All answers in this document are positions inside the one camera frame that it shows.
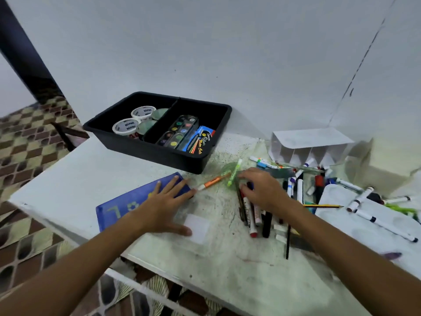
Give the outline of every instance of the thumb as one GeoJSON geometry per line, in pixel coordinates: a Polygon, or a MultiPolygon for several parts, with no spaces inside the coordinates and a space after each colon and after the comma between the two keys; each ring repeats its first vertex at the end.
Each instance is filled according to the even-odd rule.
{"type": "Polygon", "coordinates": [[[192,236],[192,230],[187,226],[180,224],[170,224],[167,228],[167,232],[179,234],[183,236],[192,236]]]}
{"type": "Polygon", "coordinates": [[[240,186],[241,191],[243,192],[244,196],[249,199],[250,202],[254,203],[256,200],[255,192],[249,189],[246,185],[241,184],[240,186]]]}

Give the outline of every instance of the black plastic tray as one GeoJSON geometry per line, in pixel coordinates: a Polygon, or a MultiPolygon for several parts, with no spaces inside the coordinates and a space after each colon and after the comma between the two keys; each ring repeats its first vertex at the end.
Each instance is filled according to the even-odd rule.
{"type": "Polygon", "coordinates": [[[146,92],[135,92],[120,100],[105,111],[87,121],[83,128],[92,132],[106,148],[116,152],[167,165],[193,174],[202,173],[231,115],[232,107],[226,104],[198,101],[146,92]],[[143,140],[120,136],[112,126],[124,118],[131,117],[136,107],[151,105],[169,110],[144,135],[143,140]],[[207,144],[201,155],[170,149],[155,144],[168,127],[180,115],[194,115],[200,126],[215,130],[211,144],[207,144]]]}

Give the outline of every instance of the green highlighter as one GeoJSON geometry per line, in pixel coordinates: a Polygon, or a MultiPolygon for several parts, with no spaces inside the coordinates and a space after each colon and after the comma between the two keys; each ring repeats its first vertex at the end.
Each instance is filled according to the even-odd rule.
{"type": "Polygon", "coordinates": [[[239,170],[242,162],[243,162],[243,159],[242,158],[238,160],[237,165],[235,165],[235,169],[232,171],[231,177],[228,180],[227,186],[231,186],[232,185],[232,182],[234,181],[234,178],[237,175],[237,172],[238,172],[238,170],[239,170]]]}

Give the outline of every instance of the forearm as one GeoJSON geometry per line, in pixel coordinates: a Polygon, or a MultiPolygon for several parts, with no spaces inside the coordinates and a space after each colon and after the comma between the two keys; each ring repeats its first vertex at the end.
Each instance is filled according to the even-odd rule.
{"type": "Polygon", "coordinates": [[[112,262],[143,234],[129,214],[24,283],[0,303],[1,314],[70,315],[112,262]]]}
{"type": "Polygon", "coordinates": [[[421,281],[416,277],[311,214],[296,201],[283,207],[282,217],[313,246],[370,313],[382,316],[419,313],[421,281]]]}

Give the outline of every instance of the left hand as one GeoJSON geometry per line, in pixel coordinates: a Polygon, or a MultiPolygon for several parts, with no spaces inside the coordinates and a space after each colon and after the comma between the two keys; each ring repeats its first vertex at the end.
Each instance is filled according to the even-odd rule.
{"type": "Polygon", "coordinates": [[[173,218],[178,208],[189,200],[194,194],[195,189],[191,189],[187,193],[174,198],[178,192],[187,184],[187,180],[182,180],[175,185],[178,176],[163,188],[161,193],[159,189],[161,182],[159,181],[154,191],[138,208],[127,213],[125,217],[134,223],[142,233],[175,233],[184,236],[191,236],[192,231],[188,227],[175,224],[173,218]]]}

